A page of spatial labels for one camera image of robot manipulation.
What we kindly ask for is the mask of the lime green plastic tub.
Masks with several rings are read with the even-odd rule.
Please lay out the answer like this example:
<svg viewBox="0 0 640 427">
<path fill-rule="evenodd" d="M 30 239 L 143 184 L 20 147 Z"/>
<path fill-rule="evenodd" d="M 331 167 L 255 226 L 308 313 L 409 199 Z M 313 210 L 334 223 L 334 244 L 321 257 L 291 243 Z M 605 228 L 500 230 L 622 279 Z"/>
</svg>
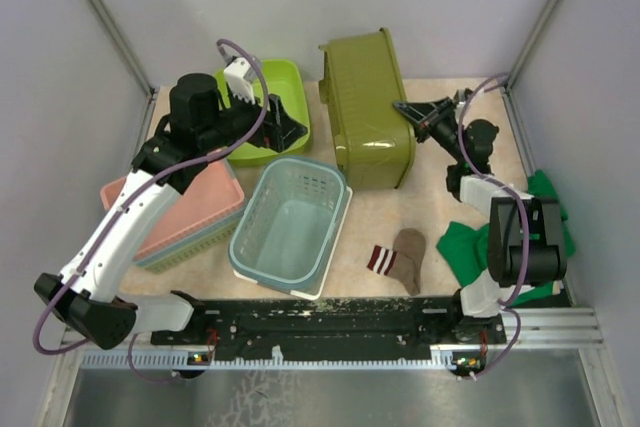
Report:
<svg viewBox="0 0 640 427">
<path fill-rule="evenodd" d="M 261 62 L 269 94 L 280 96 L 289 116 L 308 128 L 308 133 L 304 137 L 283 152 L 284 155 L 301 155 L 307 148 L 311 147 L 312 131 L 309 109 L 299 69 L 295 63 L 287 59 L 266 59 Z M 216 71 L 214 78 L 218 83 L 221 100 L 225 103 L 225 107 L 229 107 L 232 101 L 238 99 L 230 97 L 223 70 Z M 253 88 L 261 106 L 263 92 L 259 80 L 253 82 Z M 267 148 L 255 147 L 249 143 L 244 143 L 229 155 L 228 160 L 234 167 L 257 167 L 268 164 L 278 155 L 281 154 Z"/>
</svg>

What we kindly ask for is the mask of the olive green large container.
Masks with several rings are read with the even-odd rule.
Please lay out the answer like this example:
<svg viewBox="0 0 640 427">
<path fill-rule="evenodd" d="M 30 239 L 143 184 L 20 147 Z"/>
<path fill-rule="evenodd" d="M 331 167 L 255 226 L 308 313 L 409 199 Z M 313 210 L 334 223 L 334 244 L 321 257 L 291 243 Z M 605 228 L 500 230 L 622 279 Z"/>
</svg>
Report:
<svg viewBox="0 0 640 427">
<path fill-rule="evenodd" d="M 355 191 L 399 189 L 415 158 L 415 136 L 393 103 L 407 99 L 391 33 L 322 45 L 326 105 L 336 164 Z"/>
</svg>

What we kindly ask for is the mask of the light blue perforated basket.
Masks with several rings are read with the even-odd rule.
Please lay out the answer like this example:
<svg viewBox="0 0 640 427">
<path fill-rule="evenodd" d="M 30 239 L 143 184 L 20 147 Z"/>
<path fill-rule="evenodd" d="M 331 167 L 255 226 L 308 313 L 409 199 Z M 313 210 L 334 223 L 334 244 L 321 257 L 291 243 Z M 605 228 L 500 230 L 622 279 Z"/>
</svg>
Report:
<svg viewBox="0 0 640 427">
<path fill-rule="evenodd" d="M 308 291 L 324 274 L 349 191 L 343 174 L 281 156 L 263 170 L 229 244 L 234 273 L 279 291 Z"/>
</svg>

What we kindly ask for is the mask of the pink perforated basket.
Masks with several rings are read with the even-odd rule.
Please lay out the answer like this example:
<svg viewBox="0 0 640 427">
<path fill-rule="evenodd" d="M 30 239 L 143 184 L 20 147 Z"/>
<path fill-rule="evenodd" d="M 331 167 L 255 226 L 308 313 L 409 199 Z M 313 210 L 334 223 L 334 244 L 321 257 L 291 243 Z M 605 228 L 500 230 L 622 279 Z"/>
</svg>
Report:
<svg viewBox="0 0 640 427">
<path fill-rule="evenodd" d="M 153 254 L 176 246 L 226 220 L 245 205 L 245 194 L 227 160 L 210 164 L 154 225 L 138 252 L 141 264 Z"/>
</svg>

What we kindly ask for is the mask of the white perforated basket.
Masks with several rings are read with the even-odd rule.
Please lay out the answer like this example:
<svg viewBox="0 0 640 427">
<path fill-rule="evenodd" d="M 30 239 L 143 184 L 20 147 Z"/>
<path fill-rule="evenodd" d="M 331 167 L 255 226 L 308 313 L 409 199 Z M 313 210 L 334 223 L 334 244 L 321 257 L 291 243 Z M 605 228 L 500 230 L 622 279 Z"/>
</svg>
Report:
<svg viewBox="0 0 640 427">
<path fill-rule="evenodd" d="M 252 200 L 229 244 L 233 274 L 306 300 L 321 296 L 353 191 L 331 208 L 322 201 Z"/>
</svg>

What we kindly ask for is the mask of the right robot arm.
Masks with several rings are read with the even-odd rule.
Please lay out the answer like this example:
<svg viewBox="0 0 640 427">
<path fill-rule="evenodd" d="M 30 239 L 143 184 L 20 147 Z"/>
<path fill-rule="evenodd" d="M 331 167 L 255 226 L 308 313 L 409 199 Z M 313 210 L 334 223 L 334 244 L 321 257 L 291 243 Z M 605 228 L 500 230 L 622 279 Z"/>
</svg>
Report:
<svg viewBox="0 0 640 427">
<path fill-rule="evenodd" d="M 457 110 L 470 94 L 393 103 L 417 142 L 432 139 L 454 160 L 447 167 L 447 191 L 488 220 L 487 267 L 459 290 L 459 309 L 446 319 L 448 334 L 461 343 L 473 340 L 482 330 L 481 318 L 511 305 L 524 286 L 560 281 L 567 269 L 559 201 L 522 192 L 493 175 L 490 157 L 499 128 L 485 119 L 461 123 Z"/>
</svg>

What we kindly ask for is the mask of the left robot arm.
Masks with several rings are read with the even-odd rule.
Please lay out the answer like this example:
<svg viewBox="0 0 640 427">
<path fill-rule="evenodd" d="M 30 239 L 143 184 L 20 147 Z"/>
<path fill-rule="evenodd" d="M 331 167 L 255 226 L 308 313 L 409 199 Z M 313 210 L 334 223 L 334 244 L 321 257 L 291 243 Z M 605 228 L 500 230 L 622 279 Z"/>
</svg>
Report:
<svg viewBox="0 0 640 427">
<path fill-rule="evenodd" d="M 189 344 L 206 336 L 208 320 L 195 311 L 197 299 L 175 291 L 126 300 L 119 288 L 155 224 L 210 164 L 245 143 L 282 153 L 307 134 L 278 95 L 255 97 L 250 83 L 235 74 L 224 82 L 222 93 L 211 74 L 179 78 L 169 92 L 169 113 L 132 161 L 122 197 L 58 274 L 38 277 L 34 291 L 45 309 L 32 342 L 39 353 L 51 352 L 40 341 L 49 316 L 105 350 L 147 332 L 173 331 Z"/>
</svg>

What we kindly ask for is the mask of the green cloth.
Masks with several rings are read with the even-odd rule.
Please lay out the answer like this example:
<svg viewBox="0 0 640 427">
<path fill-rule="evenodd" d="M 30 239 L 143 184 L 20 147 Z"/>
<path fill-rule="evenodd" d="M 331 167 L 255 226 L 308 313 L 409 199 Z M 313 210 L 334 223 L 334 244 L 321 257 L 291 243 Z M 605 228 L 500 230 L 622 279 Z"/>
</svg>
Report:
<svg viewBox="0 0 640 427">
<path fill-rule="evenodd" d="M 538 169 L 527 178 L 527 192 L 534 196 L 553 197 L 559 200 L 554 185 L 547 174 Z M 473 283 L 487 268 L 489 225 L 478 229 L 451 221 L 440 237 L 436 248 L 447 262 L 461 287 Z M 551 282 L 535 288 L 523 286 L 513 306 L 521 306 L 539 299 L 559 295 L 562 283 Z"/>
</svg>

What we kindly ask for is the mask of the brown striped sock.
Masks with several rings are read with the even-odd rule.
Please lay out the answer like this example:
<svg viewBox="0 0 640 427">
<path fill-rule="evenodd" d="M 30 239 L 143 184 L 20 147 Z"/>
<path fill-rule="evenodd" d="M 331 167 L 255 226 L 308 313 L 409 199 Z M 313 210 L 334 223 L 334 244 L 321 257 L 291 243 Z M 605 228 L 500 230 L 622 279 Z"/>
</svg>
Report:
<svg viewBox="0 0 640 427">
<path fill-rule="evenodd" d="M 367 269 L 398 281 L 410 296 L 417 296 L 421 292 L 421 268 L 426 244 L 426 237 L 419 230 L 402 229 L 391 249 L 374 246 Z"/>
</svg>

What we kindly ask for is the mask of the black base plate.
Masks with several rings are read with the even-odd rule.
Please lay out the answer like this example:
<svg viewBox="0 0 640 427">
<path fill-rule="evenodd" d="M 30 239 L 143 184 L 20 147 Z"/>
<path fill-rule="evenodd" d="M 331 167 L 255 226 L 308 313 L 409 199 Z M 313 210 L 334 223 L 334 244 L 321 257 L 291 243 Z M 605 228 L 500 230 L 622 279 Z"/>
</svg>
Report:
<svg viewBox="0 0 640 427">
<path fill-rule="evenodd" d="M 500 316 L 463 317 L 453 297 L 208 300 L 185 330 L 151 335 L 154 346 L 202 346 L 217 366 L 401 365 L 432 360 L 436 345 L 478 352 L 505 340 Z"/>
</svg>

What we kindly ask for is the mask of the aluminium frame rail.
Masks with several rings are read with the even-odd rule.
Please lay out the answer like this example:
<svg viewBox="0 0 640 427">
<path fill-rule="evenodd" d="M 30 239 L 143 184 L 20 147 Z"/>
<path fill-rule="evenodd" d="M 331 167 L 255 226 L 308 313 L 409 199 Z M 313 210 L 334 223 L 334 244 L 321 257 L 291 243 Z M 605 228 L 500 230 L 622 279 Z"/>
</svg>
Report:
<svg viewBox="0 0 640 427">
<path fill-rule="evenodd" d="M 152 333 L 185 330 L 196 307 L 197 305 L 175 314 L 163 308 L 152 314 L 120 305 L 115 316 L 91 319 L 88 327 L 81 327 L 78 332 L 104 350 L 120 347 L 135 334 L 145 335 L 146 344 L 154 346 L 151 343 Z M 524 348 L 565 348 L 580 344 L 589 345 L 601 340 L 595 315 L 589 308 L 518 308 L 514 313 L 502 311 L 495 316 L 502 319 L 506 340 L 502 344 L 489 346 L 492 348 L 502 347 L 509 340 L 515 340 L 517 346 Z M 165 346 L 175 349 L 188 347 L 195 346 Z M 431 350 L 443 350 L 447 347 L 463 350 L 459 346 L 449 344 L 436 345 Z"/>
</svg>

